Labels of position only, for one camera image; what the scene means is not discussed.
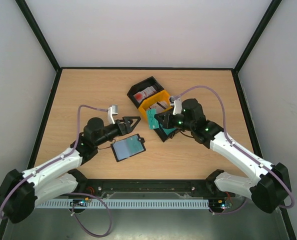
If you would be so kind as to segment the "black leather card holder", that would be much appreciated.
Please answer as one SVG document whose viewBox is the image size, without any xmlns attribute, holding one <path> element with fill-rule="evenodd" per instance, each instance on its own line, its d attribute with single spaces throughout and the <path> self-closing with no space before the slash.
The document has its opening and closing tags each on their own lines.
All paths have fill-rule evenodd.
<svg viewBox="0 0 297 240">
<path fill-rule="evenodd" d="M 121 162 L 145 152 L 146 148 L 144 143 L 145 139 L 139 134 L 135 134 L 112 143 L 110 148 L 112 149 L 115 160 Z"/>
</svg>

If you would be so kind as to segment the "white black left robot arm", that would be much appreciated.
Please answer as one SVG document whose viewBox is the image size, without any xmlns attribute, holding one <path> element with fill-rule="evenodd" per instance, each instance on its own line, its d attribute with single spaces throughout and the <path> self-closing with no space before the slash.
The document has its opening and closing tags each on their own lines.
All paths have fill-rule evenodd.
<svg viewBox="0 0 297 240">
<path fill-rule="evenodd" d="M 140 121 L 139 116 L 124 116 L 114 124 L 104 125 L 101 118 L 93 117 L 58 156 L 22 172 L 9 171 L 0 185 L 0 217 L 16 224 L 44 202 L 61 195 L 83 193 L 88 179 L 77 168 L 91 160 L 100 145 L 130 134 Z"/>
</svg>

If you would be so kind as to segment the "black bin with red cards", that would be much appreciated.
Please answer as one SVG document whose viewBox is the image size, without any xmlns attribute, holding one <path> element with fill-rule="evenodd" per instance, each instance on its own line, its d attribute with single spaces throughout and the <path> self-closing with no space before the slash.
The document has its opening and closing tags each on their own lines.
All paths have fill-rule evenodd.
<svg viewBox="0 0 297 240">
<path fill-rule="evenodd" d="M 153 76 L 150 76 L 150 77 L 146 78 L 145 80 L 140 81 L 140 82 L 136 83 L 135 85 L 133 85 L 129 89 L 127 96 L 132 101 L 132 103 L 136 106 L 136 108 L 139 108 L 139 106 L 145 99 L 161 92 L 162 90 L 164 90 L 162 85 Z M 142 96 L 139 99 L 137 99 L 136 94 L 139 94 L 139 93 L 140 94 L 145 93 L 145 94 L 149 94 L 149 95 Z"/>
</svg>

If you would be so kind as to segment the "black bin with teal cards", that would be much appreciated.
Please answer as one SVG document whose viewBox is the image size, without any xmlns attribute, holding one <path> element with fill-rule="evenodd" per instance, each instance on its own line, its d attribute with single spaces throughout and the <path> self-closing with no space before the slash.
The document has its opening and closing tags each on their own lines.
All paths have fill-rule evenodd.
<svg viewBox="0 0 297 240">
<path fill-rule="evenodd" d="M 163 128 L 162 125 L 159 125 L 159 128 L 154 129 L 154 131 L 163 143 L 168 139 L 172 139 L 176 134 L 180 132 L 180 130 L 177 128 L 167 129 Z"/>
</svg>

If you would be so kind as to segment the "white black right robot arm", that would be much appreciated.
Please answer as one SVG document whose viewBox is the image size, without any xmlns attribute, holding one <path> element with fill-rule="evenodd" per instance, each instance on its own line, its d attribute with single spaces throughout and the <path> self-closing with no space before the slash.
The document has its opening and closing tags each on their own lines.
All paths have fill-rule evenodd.
<svg viewBox="0 0 297 240">
<path fill-rule="evenodd" d="M 281 207 L 292 192 L 285 165 L 264 160 L 236 142 L 222 126 L 206 119 L 202 105 L 195 98 L 175 100 L 173 106 L 173 110 L 154 116 L 163 128 L 189 131 L 197 143 L 222 155 L 245 174 L 241 177 L 223 170 L 214 171 L 206 184 L 210 195 L 231 192 L 252 200 L 268 214 Z"/>
</svg>

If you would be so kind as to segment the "teal credit card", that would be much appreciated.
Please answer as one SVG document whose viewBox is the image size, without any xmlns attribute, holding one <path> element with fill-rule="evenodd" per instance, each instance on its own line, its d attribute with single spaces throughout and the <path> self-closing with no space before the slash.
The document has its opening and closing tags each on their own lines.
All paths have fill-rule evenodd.
<svg viewBox="0 0 297 240">
<path fill-rule="evenodd" d="M 158 120 L 155 118 L 156 114 L 157 114 L 157 112 L 156 112 L 155 108 L 148 109 L 146 111 L 147 122 L 148 122 L 150 130 L 155 130 L 155 129 L 158 129 L 160 127 Z"/>
<path fill-rule="evenodd" d="M 139 140 L 138 135 L 130 136 L 126 139 L 126 144 L 128 147 L 129 154 L 131 156 L 136 155 L 144 151 L 142 142 Z"/>
</svg>

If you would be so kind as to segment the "yellow plastic bin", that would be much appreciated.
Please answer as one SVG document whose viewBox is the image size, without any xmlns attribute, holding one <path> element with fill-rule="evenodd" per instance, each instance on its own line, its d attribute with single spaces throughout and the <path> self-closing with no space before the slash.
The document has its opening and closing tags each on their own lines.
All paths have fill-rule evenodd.
<svg viewBox="0 0 297 240">
<path fill-rule="evenodd" d="M 147 110 L 155 109 L 157 113 L 162 113 L 171 109 L 169 102 L 170 94 L 166 90 L 157 92 L 142 101 L 138 107 L 146 122 L 148 122 Z"/>
</svg>

